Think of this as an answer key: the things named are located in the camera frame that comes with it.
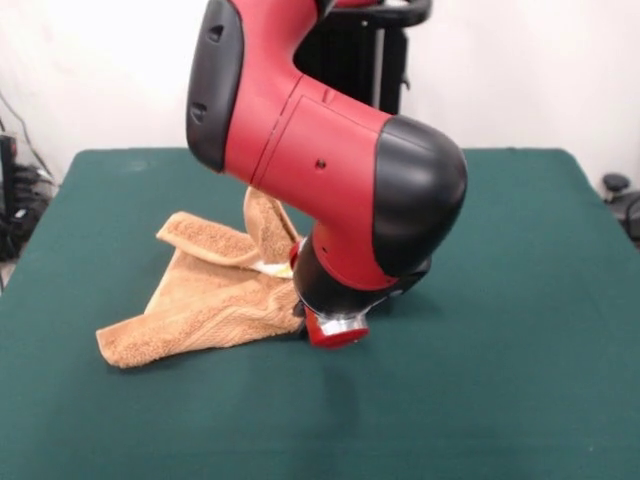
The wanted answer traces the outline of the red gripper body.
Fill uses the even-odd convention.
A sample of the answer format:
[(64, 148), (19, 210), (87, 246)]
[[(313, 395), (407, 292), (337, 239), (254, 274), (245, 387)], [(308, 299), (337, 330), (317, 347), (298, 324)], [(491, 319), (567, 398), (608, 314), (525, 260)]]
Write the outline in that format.
[(290, 264), (298, 310), (312, 345), (339, 348), (369, 333), (365, 315), (371, 295), (334, 279), (321, 264), (311, 239), (295, 245)]

